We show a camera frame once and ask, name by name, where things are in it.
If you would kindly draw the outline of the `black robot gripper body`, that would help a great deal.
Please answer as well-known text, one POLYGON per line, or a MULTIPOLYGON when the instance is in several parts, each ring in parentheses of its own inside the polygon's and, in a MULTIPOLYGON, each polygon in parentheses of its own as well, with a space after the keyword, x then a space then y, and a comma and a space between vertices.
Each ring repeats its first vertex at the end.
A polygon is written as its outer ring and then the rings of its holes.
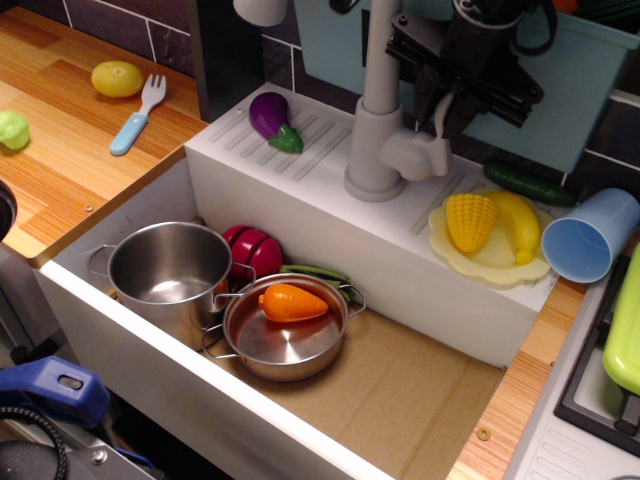
POLYGON ((453 1, 451 5, 449 21, 395 15, 387 53, 411 70, 413 84, 415 68, 428 67, 442 76, 449 93, 477 97, 482 104, 478 115, 491 113, 522 127, 544 92, 520 66, 518 56, 541 55, 544 46, 519 44, 517 30, 523 17, 544 3, 453 1))

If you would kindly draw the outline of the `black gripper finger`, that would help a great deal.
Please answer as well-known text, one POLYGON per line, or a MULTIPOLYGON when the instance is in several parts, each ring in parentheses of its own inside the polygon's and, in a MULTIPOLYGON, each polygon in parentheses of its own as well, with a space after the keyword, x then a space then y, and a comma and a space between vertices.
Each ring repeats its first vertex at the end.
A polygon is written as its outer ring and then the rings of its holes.
POLYGON ((448 106, 444 106, 439 119, 436 113, 440 103, 449 93, 448 86, 441 75, 428 67, 416 67, 414 73, 413 115, 417 125, 423 127, 429 119, 432 119, 436 130, 444 133, 448 106))
POLYGON ((480 113, 481 106, 481 101, 473 95, 452 93, 446 107, 441 136, 444 139, 459 136, 480 113))

